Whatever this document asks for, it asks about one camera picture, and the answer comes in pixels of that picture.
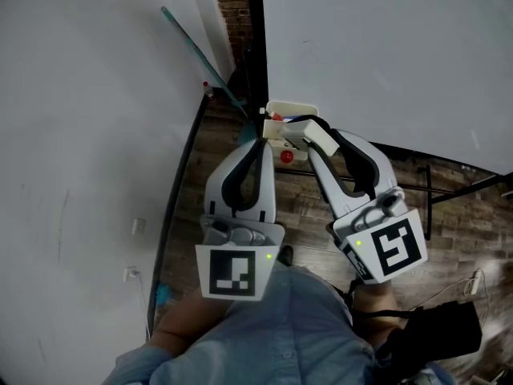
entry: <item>white cable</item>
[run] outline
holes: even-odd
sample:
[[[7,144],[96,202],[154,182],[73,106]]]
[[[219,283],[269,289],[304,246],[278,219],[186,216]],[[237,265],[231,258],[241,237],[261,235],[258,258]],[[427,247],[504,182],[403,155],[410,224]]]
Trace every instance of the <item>white cable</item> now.
[[[141,281],[141,273],[139,271],[132,271],[131,276],[137,280],[139,284],[139,299],[141,300],[141,306],[143,307],[143,317],[144,323],[146,324],[146,334],[147,338],[150,338],[150,326],[147,323],[147,314],[146,314],[146,302],[144,301],[144,292],[143,292],[143,283]]]
[[[490,312],[490,295],[488,293],[488,288],[487,288],[487,279],[486,279],[486,276],[484,274],[484,271],[480,268],[478,268],[476,271],[481,271],[481,274],[483,275],[483,285],[484,285],[484,290],[485,290],[485,293],[487,294],[487,308],[481,313],[481,327],[483,328],[484,327],[484,324],[487,320],[487,316],[488,316],[488,313]],[[467,296],[470,291],[472,290],[472,282],[475,281],[477,278],[462,278],[460,279],[459,281],[453,283],[453,284],[450,284],[448,286],[446,286],[443,290],[441,290],[439,293],[433,295],[432,297],[429,297],[427,300],[425,300],[424,302],[421,302],[420,304],[414,306],[413,308],[410,309],[410,311],[413,311],[415,310],[415,308],[419,308],[420,306],[423,306],[424,304],[428,303],[429,301],[431,301],[432,299],[435,299],[436,297],[438,297],[439,295],[443,294],[444,292],[446,292],[449,288],[451,288],[452,286],[456,286],[462,282],[467,282],[466,285],[465,285],[465,288],[463,288],[463,296]]]

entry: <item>wall outlet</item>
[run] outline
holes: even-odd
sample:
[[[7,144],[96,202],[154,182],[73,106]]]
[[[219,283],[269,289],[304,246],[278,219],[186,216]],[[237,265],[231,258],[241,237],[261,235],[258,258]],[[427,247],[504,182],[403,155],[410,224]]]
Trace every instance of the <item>wall outlet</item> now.
[[[131,228],[131,234],[132,235],[142,235],[144,234],[144,231],[146,230],[146,220],[144,218],[136,218],[134,220],[134,225]]]
[[[132,279],[133,273],[137,273],[137,267],[136,266],[128,266],[123,270],[123,282],[128,281],[129,279]]]

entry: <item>blue object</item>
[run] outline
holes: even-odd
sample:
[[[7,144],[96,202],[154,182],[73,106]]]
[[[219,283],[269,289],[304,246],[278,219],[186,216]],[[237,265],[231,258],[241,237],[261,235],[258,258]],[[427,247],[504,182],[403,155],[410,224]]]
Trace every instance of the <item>blue object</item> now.
[[[196,52],[196,54],[198,55],[200,60],[207,67],[208,71],[210,71],[210,74],[212,74],[212,77],[217,81],[217,83],[221,86],[221,88],[224,90],[224,92],[228,95],[228,97],[232,101],[232,104],[235,107],[238,107],[244,113],[244,115],[247,117],[248,115],[246,114],[246,111],[244,111],[244,109],[242,108],[242,106],[247,103],[246,100],[245,99],[237,99],[233,95],[233,93],[230,91],[230,89],[228,88],[226,83],[223,81],[221,76],[219,74],[217,74],[216,69],[212,66],[212,64],[205,57],[205,55],[203,54],[203,51],[201,51],[201,49],[192,41],[192,38],[189,37],[187,32],[184,30],[184,28],[176,21],[176,18],[169,12],[169,10],[165,6],[162,6],[160,9],[162,10],[162,12],[166,16],[166,18],[174,26],[176,26],[178,28],[178,30],[180,30],[180,32],[184,35],[184,37],[187,39],[187,43],[189,43],[189,45]]]
[[[240,130],[237,145],[244,145],[251,140],[255,140],[258,137],[256,133],[257,128],[255,127],[255,124],[251,120],[246,120]]]
[[[235,301],[178,358],[153,346],[117,358],[103,385],[376,383],[373,370],[384,361],[351,325],[332,286],[306,269],[276,263],[260,302]],[[442,368],[422,375],[425,383],[454,383]]]
[[[157,306],[165,305],[166,302],[168,301],[168,299],[172,298],[171,290],[169,289],[169,286],[166,286],[164,284],[159,284],[159,286],[157,286],[155,298],[156,298]]]

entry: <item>person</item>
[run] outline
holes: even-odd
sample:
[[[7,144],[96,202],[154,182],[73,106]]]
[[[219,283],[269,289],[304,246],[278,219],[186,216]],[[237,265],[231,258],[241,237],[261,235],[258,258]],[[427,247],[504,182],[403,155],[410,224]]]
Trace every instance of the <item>person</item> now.
[[[117,358],[103,385],[379,383],[376,372],[387,361],[374,350],[398,320],[353,323],[330,284],[290,266],[290,251],[282,250],[259,302],[203,298],[199,289],[177,302],[145,345]],[[391,283],[359,285],[353,308],[397,309]],[[430,363],[409,383],[455,382]]]

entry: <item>white wall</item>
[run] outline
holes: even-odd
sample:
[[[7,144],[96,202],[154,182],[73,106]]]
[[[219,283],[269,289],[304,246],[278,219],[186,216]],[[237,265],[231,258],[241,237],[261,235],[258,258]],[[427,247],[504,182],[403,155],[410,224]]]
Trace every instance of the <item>white wall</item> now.
[[[513,171],[513,0],[264,0],[269,98],[378,143]]]
[[[147,301],[204,78],[162,5],[227,78],[196,0],[0,0],[7,385],[101,383],[144,341],[138,288],[122,273],[139,267]],[[136,217],[143,236],[131,235]]]
[[[235,63],[232,57],[232,46],[228,39],[226,30],[226,22],[220,12],[217,0],[196,0],[198,9],[200,10],[201,19],[205,28],[205,32],[212,44],[212,52],[214,59],[218,65],[218,71],[221,75],[227,76],[224,81],[227,83],[229,76],[235,69]],[[212,85],[219,87],[219,84],[212,78]]]

